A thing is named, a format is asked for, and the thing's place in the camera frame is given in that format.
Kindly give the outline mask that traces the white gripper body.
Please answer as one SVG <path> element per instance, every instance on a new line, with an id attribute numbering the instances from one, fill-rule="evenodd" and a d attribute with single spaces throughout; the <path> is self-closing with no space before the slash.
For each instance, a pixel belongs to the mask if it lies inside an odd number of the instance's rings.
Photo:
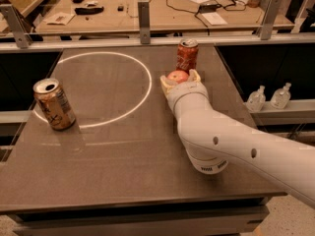
<path id="1" fill-rule="evenodd" d="M 209 98 L 206 87 L 201 82 L 184 82 L 172 88 L 166 99 L 170 107 L 174 107 L 177 101 L 188 94 L 200 94 Z"/>

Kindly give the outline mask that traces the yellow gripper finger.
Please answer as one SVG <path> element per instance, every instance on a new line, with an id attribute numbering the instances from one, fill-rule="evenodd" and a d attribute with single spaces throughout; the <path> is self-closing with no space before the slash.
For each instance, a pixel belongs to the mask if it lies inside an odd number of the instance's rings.
<path id="1" fill-rule="evenodd" d="M 170 91 L 174 88 L 174 84 L 166 76 L 161 76 L 159 79 L 164 95 L 168 96 Z"/>
<path id="2" fill-rule="evenodd" d="M 189 70 L 188 82 L 200 82 L 201 78 L 198 72 L 195 69 Z"/>

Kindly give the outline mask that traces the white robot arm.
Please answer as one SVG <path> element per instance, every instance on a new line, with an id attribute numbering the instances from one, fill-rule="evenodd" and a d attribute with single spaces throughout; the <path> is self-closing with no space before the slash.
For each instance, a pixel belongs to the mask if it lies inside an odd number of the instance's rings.
<path id="1" fill-rule="evenodd" d="M 177 120 L 178 136 L 198 171 L 216 174 L 221 160 L 234 163 L 315 207 L 315 147 L 261 132 L 217 112 L 195 70 L 186 82 L 162 76 L 160 84 Z"/>

